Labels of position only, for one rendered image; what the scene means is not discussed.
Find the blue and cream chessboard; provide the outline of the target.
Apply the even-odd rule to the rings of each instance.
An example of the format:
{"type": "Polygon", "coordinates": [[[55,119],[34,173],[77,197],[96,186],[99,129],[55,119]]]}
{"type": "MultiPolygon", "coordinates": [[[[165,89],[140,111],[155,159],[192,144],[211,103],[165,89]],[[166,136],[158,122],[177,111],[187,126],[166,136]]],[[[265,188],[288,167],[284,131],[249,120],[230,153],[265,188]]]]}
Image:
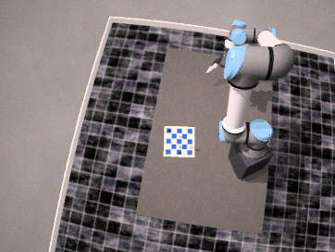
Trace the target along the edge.
{"type": "Polygon", "coordinates": [[[165,126],[164,157],[194,158],[194,127],[165,126]]]}

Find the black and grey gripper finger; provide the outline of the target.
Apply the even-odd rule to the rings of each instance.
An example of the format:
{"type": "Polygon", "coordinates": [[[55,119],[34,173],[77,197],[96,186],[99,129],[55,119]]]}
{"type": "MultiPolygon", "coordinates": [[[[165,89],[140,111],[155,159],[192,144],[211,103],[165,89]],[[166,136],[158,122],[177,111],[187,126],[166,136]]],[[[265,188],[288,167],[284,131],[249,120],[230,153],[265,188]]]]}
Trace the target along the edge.
{"type": "Polygon", "coordinates": [[[219,59],[216,59],[213,64],[210,66],[210,68],[208,69],[208,71],[206,72],[209,73],[210,70],[212,70],[213,68],[216,68],[217,67],[217,63],[218,63],[219,59]]]}

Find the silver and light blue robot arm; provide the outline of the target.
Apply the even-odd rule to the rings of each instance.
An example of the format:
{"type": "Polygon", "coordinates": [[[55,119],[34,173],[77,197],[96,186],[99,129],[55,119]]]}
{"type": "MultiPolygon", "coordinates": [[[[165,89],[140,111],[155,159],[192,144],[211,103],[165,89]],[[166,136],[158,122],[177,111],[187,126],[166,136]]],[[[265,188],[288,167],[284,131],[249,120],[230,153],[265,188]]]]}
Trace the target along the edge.
{"type": "Polygon", "coordinates": [[[259,81],[274,81],[287,75],[295,63],[295,54],[288,45],[276,38],[275,29],[244,28],[246,23],[234,20],[225,40],[230,58],[227,55],[229,52],[225,51],[219,65],[225,68],[225,79],[230,85],[228,118],[219,123],[219,138],[223,143],[240,144],[242,154],[255,160],[266,153],[273,130],[266,120],[245,122],[252,89],[259,81]]]}

